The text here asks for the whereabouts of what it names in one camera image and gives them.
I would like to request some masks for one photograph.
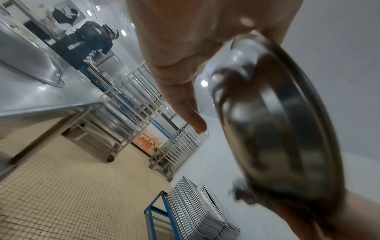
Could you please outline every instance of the hand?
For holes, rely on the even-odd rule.
[[[258,30],[281,44],[302,0],[127,0],[143,57],[171,107],[198,132],[194,82],[237,35]]]

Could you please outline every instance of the metal cart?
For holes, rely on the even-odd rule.
[[[122,80],[100,73],[90,66],[82,71],[110,101],[89,111],[73,128],[83,130],[76,140],[89,134],[110,149],[107,162],[115,157],[138,136],[152,121],[167,109],[167,103],[143,63]]]
[[[150,169],[159,165],[171,182],[178,169],[202,146],[208,139],[209,133],[197,134],[188,124],[181,127],[176,134],[149,159]]]

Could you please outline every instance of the beige floor tile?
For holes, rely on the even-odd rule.
[[[14,155],[55,121],[15,132],[0,151]],[[56,137],[0,183],[0,239],[148,239],[143,210],[170,184],[132,145],[111,164],[105,156]]]

